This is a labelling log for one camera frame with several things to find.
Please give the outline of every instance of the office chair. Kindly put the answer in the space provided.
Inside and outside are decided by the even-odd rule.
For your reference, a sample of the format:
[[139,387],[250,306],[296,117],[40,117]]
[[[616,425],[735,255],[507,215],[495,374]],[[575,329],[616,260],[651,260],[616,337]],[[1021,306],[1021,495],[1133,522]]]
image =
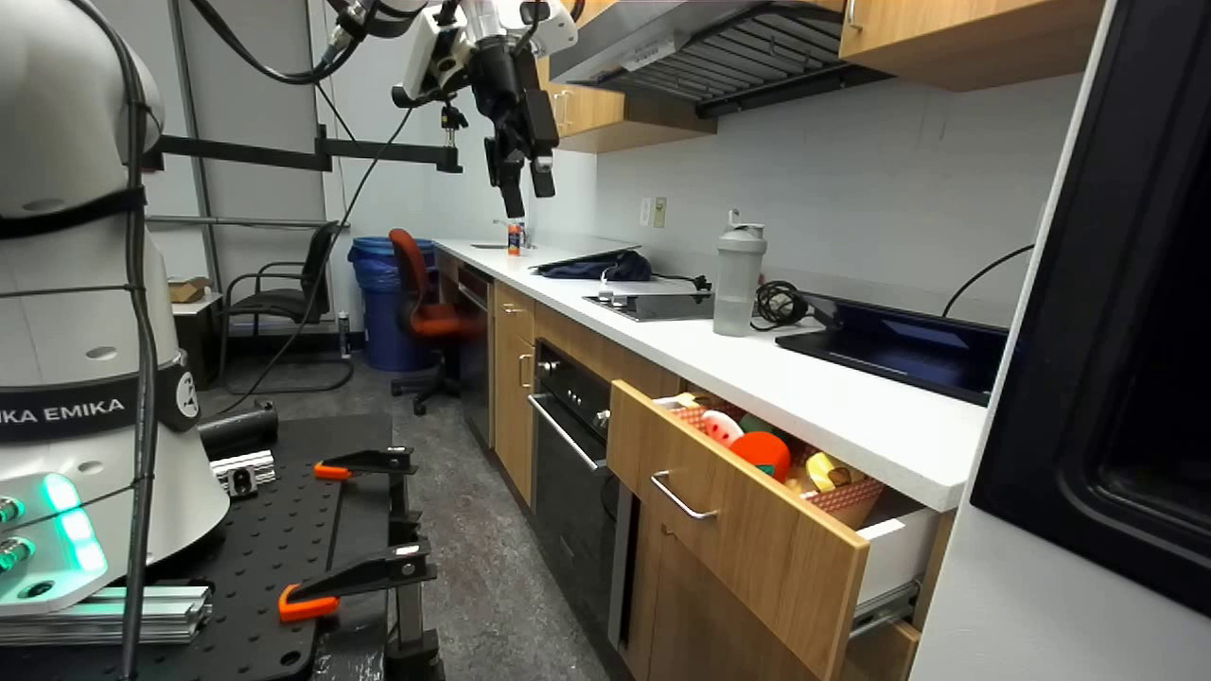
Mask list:
[[411,396],[411,412],[424,417],[431,396],[457,396],[457,345],[486,334],[486,319],[435,299],[424,255],[409,232],[389,232],[389,244],[401,267],[401,329],[439,355],[435,377]]
[[[223,319],[223,345],[221,345],[221,374],[227,369],[227,337],[230,319],[252,319],[252,337],[262,337],[262,319],[289,319],[296,324],[318,324],[329,309],[329,255],[341,238],[341,222],[324,222],[310,233],[304,260],[269,260],[256,272],[241,272],[227,285],[227,319]],[[341,355],[337,361],[308,361],[308,363],[337,363],[341,377],[322,387],[296,387],[296,388],[262,388],[262,392],[324,392],[341,388],[351,377],[349,355],[349,329],[337,329]]]

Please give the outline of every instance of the white countertop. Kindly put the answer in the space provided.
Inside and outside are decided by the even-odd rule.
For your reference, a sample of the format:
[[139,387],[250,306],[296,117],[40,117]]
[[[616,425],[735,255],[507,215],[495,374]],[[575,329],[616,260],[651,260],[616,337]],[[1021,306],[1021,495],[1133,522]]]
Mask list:
[[783,350],[771,337],[718,337],[710,320],[637,320],[585,299],[600,285],[532,272],[545,260],[611,248],[600,242],[553,242],[521,257],[474,242],[439,244],[923,507],[960,504],[988,421],[980,406]]

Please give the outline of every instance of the white appliance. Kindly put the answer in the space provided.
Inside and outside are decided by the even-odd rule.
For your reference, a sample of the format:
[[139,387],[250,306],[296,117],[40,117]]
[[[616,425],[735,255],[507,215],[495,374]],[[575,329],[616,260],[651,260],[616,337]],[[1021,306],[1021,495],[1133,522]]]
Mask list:
[[[1186,302],[1205,289],[1182,275],[1207,267],[1196,265],[1207,248],[1190,242],[1196,232],[1182,232],[1207,197],[1207,69],[1207,2],[1110,0],[1013,320],[1013,350],[1000,369],[984,463],[950,536],[912,681],[1211,677],[1211,487],[1205,475],[1211,459],[1207,442],[1193,442],[1207,425],[1201,417],[1205,361],[1143,345],[1152,337],[1176,347],[1207,345],[1193,337],[1205,302]],[[1071,347],[1055,340],[1062,324],[1051,319],[1066,309],[1075,309],[1071,337],[1096,337],[1095,350],[1062,355]],[[1182,320],[1193,320],[1190,334],[1158,334]],[[1103,367],[1111,347],[1152,347],[1152,355]],[[1182,382],[1169,392],[1148,392],[1152,367],[1137,369],[1133,361],[1169,374],[1190,369],[1190,392]],[[1075,374],[1075,392],[1062,392],[1058,377],[1033,374],[1044,363]],[[1148,430],[1156,449],[1123,455],[1137,425],[1164,421],[1169,426]]]

